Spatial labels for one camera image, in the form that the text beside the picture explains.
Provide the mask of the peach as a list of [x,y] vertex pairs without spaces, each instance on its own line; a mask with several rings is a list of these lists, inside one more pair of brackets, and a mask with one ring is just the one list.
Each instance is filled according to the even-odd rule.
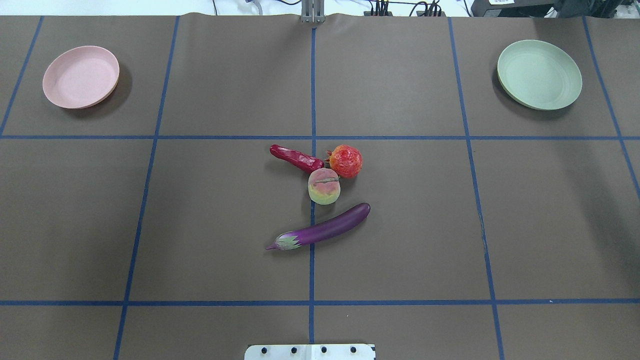
[[330,168],[314,170],[307,180],[310,199],[318,205],[331,205],[341,194],[341,185],[336,171]]

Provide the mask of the red chili pepper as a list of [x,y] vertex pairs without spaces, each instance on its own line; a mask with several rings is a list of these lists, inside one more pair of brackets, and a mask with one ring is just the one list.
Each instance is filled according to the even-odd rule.
[[307,174],[311,174],[314,171],[325,168],[325,162],[320,158],[294,149],[286,148],[285,146],[280,146],[277,144],[271,145],[269,148],[269,152],[275,158],[286,161]]

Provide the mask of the red pomegranate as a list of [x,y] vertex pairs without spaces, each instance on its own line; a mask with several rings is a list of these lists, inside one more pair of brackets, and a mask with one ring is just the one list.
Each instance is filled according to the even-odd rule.
[[326,154],[329,168],[341,178],[355,178],[362,170],[362,153],[354,146],[338,145],[333,150],[327,150]]

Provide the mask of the purple eggplant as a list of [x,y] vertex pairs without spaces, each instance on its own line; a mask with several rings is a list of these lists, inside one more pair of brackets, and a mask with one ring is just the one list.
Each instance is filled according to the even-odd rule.
[[306,228],[288,231],[266,246],[266,251],[290,251],[341,236],[353,230],[368,218],[369,203],[362,202],[333,218]]

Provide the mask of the brown table mat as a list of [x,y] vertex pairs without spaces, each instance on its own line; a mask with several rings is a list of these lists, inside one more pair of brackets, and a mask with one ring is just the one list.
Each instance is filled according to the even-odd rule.
[[[582,93],[498,80],[539,40]],[[42,78],[98,46],[102,102]],[[362,154],[335,203],[279,145]],[[319,243],[265,248],[360,204]],[[2,16],[1,358],[238,360],[374,344],[379,360],[639,358],[639,20]]]

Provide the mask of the black power strip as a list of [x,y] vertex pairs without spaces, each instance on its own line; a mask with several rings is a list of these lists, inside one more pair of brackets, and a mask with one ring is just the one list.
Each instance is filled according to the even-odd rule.
[[404,12],[400,12],[399,10],[389,10],[386,12],[382,12],[380,11],[375,12],[371,11],[371,10],[365,10],[362,12],[362,15],[365,17],[393,17],[393,16],[400,16],[403,18],[445,18],[447,16],[446,12],[444,10],[441,9],[431,9],[429,11],[425,11],[425,10],[416,10],[414,9],[413,11],[407,10]]

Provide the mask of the green plate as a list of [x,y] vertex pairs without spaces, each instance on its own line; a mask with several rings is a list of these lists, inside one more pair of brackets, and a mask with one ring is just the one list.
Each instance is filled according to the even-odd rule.
[[582,93],[578,64],[562,48],[539,39],[522,39],[499,55],[496,72],[505,93],[539,111],[561,110]]

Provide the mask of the pink plate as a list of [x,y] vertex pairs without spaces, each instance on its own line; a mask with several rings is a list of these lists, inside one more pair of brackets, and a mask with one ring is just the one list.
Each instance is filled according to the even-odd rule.
[[104,101],[115,90],[121,64],[107,48],[84,45],[55,58],[42,77],[48,101],[62,109],[87,109]]

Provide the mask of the aluminium post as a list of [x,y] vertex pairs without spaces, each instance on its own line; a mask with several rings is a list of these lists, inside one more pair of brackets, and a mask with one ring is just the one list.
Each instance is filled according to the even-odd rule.
[[324,0],[301,0],[301,22],[322,24],[326,20]]

